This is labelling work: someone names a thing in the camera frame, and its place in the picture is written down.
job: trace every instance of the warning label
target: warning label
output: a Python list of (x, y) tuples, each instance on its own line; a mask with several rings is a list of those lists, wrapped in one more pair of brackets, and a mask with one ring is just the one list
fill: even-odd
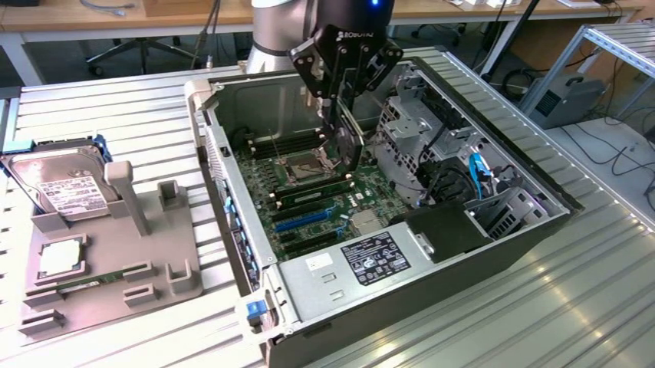
[(340, 248), (362, 285), (368, 286), (411, 265), (388, 232)]
[(40, 182), (39, 189), (61, 215), (76, 215), (107, 208), (93, 176)]

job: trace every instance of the robotic arm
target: robotic arm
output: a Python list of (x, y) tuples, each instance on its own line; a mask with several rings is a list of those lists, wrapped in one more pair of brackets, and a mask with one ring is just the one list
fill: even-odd
[[(336, 130), (336, 100), (352, 110), (354, 99), (375, 90), (403, 50), (387, 39), (394, 0), (319, 1), (311, 38), (290, 51), (294, 67), (315, 97), (323, 99), (323, 128)], [(312, 70), (323, 61), (323, 70)]]
[[(263, 5), (262, 0), (252, 0), (255, 47), (248, 72), (288, 69), (286, 61), (291, 58), (322, 103), (323, 133), (336, 141), (342, 162), (352, 171), (363, 148), (362, 132), (350, 115), (354, 99), (378, 88), (403, 58), (403, 50), (386, 34), (394, 0), (279, 0), (262, 8), (258, 4)], [(304, 42), (296, 42), (300, 46), (294, 45), (288, 58), (280, 59), (280, 48), (295, 41), (294, 31)]]

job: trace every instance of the office chair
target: office chair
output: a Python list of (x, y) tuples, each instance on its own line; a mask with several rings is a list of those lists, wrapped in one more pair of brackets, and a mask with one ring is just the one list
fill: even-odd
[(85, 60), (87, 67), (89, 68), (89, 73), (92, 73), (96, 77), (100, 77), (104, 73), (103, 67), (97, 65), (97, 63), (103, 60), (109, 59), (112, 56), (121, 54), (123, 52), (132, 50), (133, 48), (139, 48), (141, 52), (141, 73), (147, 74), (147, 56), (148, 56), (148, 48), (156, 48), (157, 50), (163, 50), (173, 55), (181, 56), (183, 58), (188, 58), (189, 60), (193, 58), (193, 54), (188, 51), (184, 51), (177, 46), (181, 44), (180, 37), (173, 36), (173, 46), (167, 44), (161, 44), (156, 40), (163, 37), (139, 37), (125, 43), (121, 42), (120, 38), (112, 39), (113, 47), (109, 48), (104, 53), (95, 55), (93, 57), (88, 57)]
[(459, 23), (456, 27), (454, 28), (450, 28), (450, 27), (444, 27), (443, 25), (420, 25), (419, 26), (419, 29), (416, 29), (412, 33), (411, 33), (411, 36), (414, 38), (419, 38), (420, 36), (420, 31), (423, 30), (423, 28), (426, 27), (432, 27), (435, 31), (443, 33), (443, 31), (448, 31), (448, 32), (452, 32), (455, 34), (455, 38), (452, 39), (452, 46), (458, 46), (459, 45), (459, 37), (464, 34), (464, 32), (467, 31), (467, 24), (466, 23)]

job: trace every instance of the aluminum extrusion table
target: aluminum extrusion table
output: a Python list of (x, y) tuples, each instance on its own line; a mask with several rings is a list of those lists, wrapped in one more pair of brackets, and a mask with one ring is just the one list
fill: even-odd
[(627, 108), (638, 101), (646, 90), (655, 81), (655, 23), (630, 23), (618, 25), (584, 25), (571, 39), (560, 57), (552, 65), (546, 77), (539, 84), (530, 89), (530, 92), (520, 102), (520, 110), (530, 115), (542, 100), (543, 95), (564, 70), (566, 63), (571, 56), (578, 52), (583, 40), (591, 41), (598, 47), (614, 54), (616, 58), (626, 61), (642, 73), (648, 76), (627, 104), (618, 112), (618, 116), (626, 112)]
[[(655, 362), (655, 241), (639, 214), (466, 66), (415, 49), (496, 127), (587, 207), (511, 268), (312, 366), (647, 366)], [(99, 131), (135, 165), (137, 191), (175, 178), (191, 187), (205, 287), (199, 298), (24, 348), (20, 303), (29, 205), (1, 187), (0, 366), (263, 366), (242, 340), (238, 291), (191, 144), (183, 83), (234, 68), (24, 88), (8, 104), (15, 138)]]

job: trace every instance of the power supply label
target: power supply label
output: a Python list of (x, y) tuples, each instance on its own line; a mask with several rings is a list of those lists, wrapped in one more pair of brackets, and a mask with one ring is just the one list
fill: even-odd
[(362, 285), (368, 286), (411, 265), (388, 232), (340, 248)]

